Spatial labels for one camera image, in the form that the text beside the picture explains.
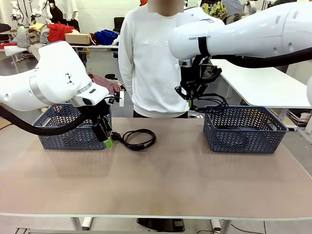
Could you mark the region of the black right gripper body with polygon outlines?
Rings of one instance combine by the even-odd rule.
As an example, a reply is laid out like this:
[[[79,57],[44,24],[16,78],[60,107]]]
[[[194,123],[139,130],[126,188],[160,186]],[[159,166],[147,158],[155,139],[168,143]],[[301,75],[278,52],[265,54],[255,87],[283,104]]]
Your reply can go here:
[[[185,86],[188,81],[200,79],[206,69],[206,62],[208,58],[205,56],[195,56],[194,58],[188,58],[180,61],[181,72],[181,86]]]

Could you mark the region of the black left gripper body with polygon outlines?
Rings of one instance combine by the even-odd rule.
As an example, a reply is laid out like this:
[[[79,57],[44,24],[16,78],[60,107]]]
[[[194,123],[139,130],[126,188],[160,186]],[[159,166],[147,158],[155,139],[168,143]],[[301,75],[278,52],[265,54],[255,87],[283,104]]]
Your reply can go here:
[[[111,116],[111,108],[113,104],[112,98],[105,98],[101,102],[99,102],[97,105],[94,106],[94,116],[104,117],[108,123],[112,124],[112,116]]]

